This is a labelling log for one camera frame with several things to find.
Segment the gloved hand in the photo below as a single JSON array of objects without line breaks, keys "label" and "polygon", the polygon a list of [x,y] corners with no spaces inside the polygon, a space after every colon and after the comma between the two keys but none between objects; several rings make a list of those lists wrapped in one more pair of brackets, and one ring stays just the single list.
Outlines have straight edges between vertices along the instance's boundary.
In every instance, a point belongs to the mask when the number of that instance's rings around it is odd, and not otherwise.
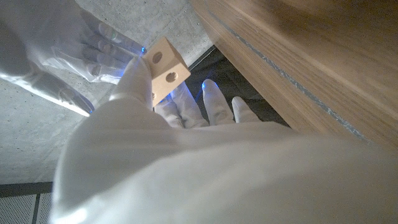
[{"label": "gloved hand", "polygon": [[73,0],[13,0],[2,2],[1,8],[1,19],[39,67],[67,69],[89,82],[116,84],[132,53],[144,51]]},{"label": "gloved hand", "polygon": [[[202,89],[203,101],[205,102],[210,126],[260,121],[257,115],[238,96],[232,99],[234,111],[232,114],[224,95],[215,82],[209,79],[205,80],[202,84]],[[185,82],[156,105],[155,112],[161,115],[174,128],[198,128],[209,125],[201,115],[199,107]]]},{"label": "gloved hand", "polygon": [[70,110],[89,116],[94,106],[58,77],[43,72],[26,56],[24,44],[0,21],[0,78]]}]

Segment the white protective suit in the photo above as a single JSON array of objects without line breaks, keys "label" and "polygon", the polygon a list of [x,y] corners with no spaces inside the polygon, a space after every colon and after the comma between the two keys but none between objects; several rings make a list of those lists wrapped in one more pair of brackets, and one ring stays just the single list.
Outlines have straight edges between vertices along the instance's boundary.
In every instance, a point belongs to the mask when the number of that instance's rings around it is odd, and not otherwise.
[{"label": "white protective suit", "polygon": [[395,152],[259,122],[240,98],[235,124],[210,80],[211,126],[184,84],[157,113],[151,93],[133,59],[62,153],[53,223],[397,223]]}]

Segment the metal grate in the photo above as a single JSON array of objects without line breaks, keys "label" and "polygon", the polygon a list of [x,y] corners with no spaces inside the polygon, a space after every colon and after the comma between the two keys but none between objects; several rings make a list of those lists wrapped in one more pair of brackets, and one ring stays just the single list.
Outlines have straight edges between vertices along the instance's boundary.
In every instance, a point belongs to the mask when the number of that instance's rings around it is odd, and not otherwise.
[{"label": "metal grate", "polygon": [[52,193],[40,194],[36,224],[47,224],[49,222],[51,197]]},{"label": "metal grate", "polygon": [[0,198],[0,223],[31,224],[36,195]]}]

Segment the wooden block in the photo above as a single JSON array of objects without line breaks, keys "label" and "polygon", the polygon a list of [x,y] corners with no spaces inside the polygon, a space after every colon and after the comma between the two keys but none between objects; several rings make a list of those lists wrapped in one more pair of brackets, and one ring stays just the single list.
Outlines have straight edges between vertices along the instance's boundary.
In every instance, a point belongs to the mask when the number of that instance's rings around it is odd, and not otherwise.
[{"label": "wooden block", "polygon": [[142,58],[152,73],[154,106],[191,75],[181,55],[166,37],[162,37]]}]

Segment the wood grain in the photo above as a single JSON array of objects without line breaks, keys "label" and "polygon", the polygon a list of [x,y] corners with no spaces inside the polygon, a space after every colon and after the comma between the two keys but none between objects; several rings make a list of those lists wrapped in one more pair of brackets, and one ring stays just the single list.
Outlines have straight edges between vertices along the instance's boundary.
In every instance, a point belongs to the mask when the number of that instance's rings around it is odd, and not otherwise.
[{"label": "wood grain", "polygon": [[[391,12],[394,2],[362,2],[356,11],[350,4],[322,11],[321,4],[314,13],[283,1],[217,0],[208,1],[207,8],[205,1],[195,0],[193,5],[216,46],[291,127],[347,135],[340,123],[294,90],[293,84],[266,68],[209,11],[366,138],[398,146],[398,11]],[[272,86],[273,93],[265,90]]]}]

